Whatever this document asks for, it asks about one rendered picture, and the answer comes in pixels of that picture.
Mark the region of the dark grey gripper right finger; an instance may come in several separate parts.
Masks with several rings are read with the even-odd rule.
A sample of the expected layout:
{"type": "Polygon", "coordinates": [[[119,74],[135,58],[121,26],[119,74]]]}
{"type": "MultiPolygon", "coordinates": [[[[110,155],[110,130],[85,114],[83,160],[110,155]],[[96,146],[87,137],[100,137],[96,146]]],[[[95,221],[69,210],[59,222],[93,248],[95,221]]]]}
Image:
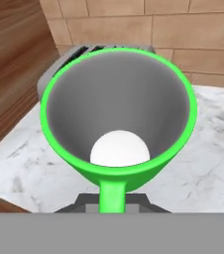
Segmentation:
{"type": "Polygon", "coordinates": [[[127,193],[126,194],[126,212],[127,213],[168,213],[168,210],[150,203],[145,193],[127,193]]]}

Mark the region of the green mug with grey inside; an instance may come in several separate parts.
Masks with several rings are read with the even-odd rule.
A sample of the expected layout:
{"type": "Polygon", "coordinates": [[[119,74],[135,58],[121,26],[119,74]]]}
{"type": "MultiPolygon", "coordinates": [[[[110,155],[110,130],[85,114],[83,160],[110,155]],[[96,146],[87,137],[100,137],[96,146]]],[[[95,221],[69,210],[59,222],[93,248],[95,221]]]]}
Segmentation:
{"type": "Polygon", "coordinates": [[[62,67],[41,98],[43,133],[55,152],[99,186],[99,210],[122,213],[126,194],[155,177],[188,141],[197,102],[188,79],[170,61],[144,50],[103,49],[62,67]],[[136,166],[91,163],[94,142],[126,130],[148,146],[136,166]]]}

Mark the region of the grey toaster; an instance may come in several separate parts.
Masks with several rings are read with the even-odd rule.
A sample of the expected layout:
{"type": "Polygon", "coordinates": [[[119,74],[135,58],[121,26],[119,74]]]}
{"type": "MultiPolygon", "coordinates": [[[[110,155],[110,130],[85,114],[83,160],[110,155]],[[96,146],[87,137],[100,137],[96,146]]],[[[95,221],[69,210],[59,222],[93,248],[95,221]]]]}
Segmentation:
{"type": "Polygon", "coordinates": [[[74,47],[39,79],[39,102],[54,112],[65,106],[150,112],[163,103],[165,70],[151,46],[74,47]]]}

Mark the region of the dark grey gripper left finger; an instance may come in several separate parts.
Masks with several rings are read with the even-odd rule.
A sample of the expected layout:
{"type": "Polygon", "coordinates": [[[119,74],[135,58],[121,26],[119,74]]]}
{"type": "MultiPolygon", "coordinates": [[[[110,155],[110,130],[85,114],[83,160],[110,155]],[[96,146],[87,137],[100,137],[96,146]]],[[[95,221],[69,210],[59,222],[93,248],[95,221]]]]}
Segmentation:
{"type": "Polygon", "coordinates": [[[58,210],[61,213],[97,213],[98,193],[80,193],[76,201],[58,210]]]}

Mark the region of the wooden cabinet side panel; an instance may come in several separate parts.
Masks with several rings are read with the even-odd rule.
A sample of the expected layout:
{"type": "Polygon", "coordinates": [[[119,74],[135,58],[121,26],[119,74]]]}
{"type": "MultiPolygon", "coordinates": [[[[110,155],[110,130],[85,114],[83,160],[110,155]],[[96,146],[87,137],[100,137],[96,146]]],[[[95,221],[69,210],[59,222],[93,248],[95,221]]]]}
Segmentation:
{"type": "Polygon", "coordinates": [[[0,141],[38,102],[58,52],[39,0],[0,0],[0,141]]]}

